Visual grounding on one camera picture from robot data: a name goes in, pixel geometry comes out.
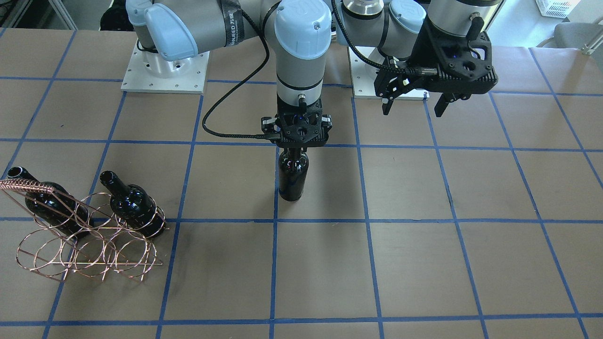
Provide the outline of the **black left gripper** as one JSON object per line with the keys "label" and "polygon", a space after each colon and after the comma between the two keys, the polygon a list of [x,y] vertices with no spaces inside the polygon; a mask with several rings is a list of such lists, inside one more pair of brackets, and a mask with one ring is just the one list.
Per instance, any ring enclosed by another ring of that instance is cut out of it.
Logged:
{"label": "black left gripper", "polygon": [[450,103],[492,90],[499,78],[484,25],[483,19],[469,19],[469,28],[455,36],[427,19],[405,66],[396,66],[389,56],[377,72],[374,89],[382,98],[383,115],[389,115],[396,98],[414,89],[441,94],[434,107],[437,118]]}

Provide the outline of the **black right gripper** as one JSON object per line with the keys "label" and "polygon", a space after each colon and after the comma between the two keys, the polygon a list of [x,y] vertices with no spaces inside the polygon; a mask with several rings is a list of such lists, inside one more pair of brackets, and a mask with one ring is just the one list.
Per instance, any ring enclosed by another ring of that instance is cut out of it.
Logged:
{"label": "black right gripper", "polygon": [[278,147],[325,146],[332,119],[329,114],[323,114],[321,99],[300,107],[289,105],[278,97],[276,116],[261,118],[266,139]]}

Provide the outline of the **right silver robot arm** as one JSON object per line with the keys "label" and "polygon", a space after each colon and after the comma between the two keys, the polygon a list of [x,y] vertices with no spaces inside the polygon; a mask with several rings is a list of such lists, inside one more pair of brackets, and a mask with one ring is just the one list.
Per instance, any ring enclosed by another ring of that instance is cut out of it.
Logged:
{"label": "right silver robot arm", "polygon": [[127,0],[146,72],[176,79],[204,52],[259,37],[276,59],[277,114],[261,135],[283,149],[324,146],[332,128],[321,92],[332,14],[323,0]]}

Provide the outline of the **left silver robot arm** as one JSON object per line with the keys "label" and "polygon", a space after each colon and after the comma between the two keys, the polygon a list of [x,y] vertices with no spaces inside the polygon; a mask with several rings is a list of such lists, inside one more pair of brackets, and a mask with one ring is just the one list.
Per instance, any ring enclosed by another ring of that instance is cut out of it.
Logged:
{"label": "left silver robot arm", "polygon": [[450,103],[486,94],[499,79],[485,30],[499,0],[332,0],[337,34],[375,68],[374,91],[390,113],[414,89],[440,93],[435,114]]}

